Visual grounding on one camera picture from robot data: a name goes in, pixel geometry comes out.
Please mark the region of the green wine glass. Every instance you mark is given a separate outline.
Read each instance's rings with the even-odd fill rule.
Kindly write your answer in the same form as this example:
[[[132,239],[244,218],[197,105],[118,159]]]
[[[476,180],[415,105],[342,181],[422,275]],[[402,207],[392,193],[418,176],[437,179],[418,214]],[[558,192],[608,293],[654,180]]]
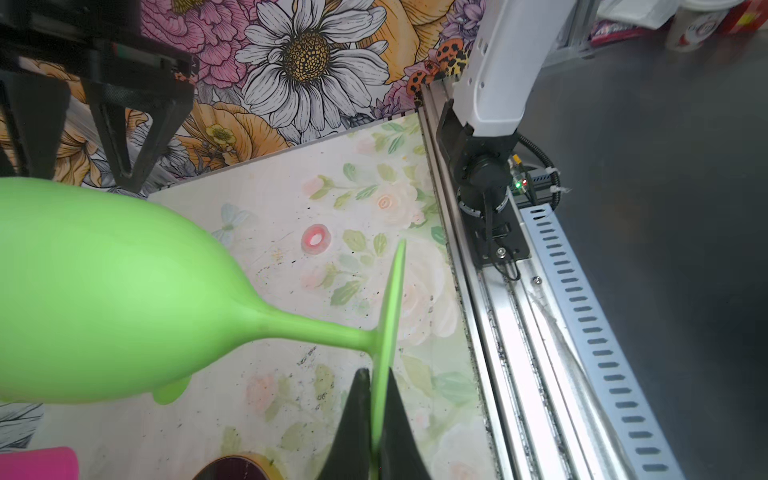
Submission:
[[[144,200],[6,177],[1,182],[1,397],[81,404],[151,393],[267,338],[362,351],[373,360],[371,448],[381,445],[406,263],[399,245],[379,324],[361,330],[260,298],[228,250]]]

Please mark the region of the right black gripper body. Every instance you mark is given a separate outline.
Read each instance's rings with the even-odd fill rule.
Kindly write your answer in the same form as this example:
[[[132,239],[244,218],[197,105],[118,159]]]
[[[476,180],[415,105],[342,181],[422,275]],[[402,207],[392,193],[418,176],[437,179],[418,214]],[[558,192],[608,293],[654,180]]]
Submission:
[[[198,61],[141,33],[139,1],[3,1],[1,51],[95,78],[109,65],[190,83]]]

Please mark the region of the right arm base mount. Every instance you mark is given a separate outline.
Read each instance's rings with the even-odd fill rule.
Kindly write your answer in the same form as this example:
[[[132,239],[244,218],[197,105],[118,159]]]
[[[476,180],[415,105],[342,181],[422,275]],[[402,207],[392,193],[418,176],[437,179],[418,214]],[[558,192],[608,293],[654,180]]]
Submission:
[[[465,215],[465,227],[473,264],[482,268],[492,264],[511,263],[531,257],[530,247],[515,210],[506,206],[491,215],[491,234],[487,235],[486,219]]]

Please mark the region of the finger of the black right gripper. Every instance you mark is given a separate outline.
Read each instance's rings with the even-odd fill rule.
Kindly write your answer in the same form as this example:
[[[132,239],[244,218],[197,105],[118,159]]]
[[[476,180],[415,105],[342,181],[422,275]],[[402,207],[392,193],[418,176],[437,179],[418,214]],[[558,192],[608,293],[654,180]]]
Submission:
[[[20,68],[1,71],[1,111],[21,176],[54,177],[70,96],[64,81]]]
[[[117,186],[139,192],[190,113],[194,86],[138,78],[81,84]]]

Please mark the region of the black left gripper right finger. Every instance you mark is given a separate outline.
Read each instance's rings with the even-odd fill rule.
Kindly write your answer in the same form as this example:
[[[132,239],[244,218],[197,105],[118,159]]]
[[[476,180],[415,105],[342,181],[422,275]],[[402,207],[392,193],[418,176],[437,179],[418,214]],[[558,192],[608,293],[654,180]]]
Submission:
[[[418,451],[392,370],[387,385],[379,473],[383,480],[431,479]]]

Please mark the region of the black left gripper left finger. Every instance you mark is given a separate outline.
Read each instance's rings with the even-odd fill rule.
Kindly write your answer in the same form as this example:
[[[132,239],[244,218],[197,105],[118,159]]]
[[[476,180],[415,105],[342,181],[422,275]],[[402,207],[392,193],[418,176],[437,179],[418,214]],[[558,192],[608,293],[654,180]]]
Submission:
[[[368,369],[355,372],[342,417],[319,480],[366,480],[371,462],[371,381]]]

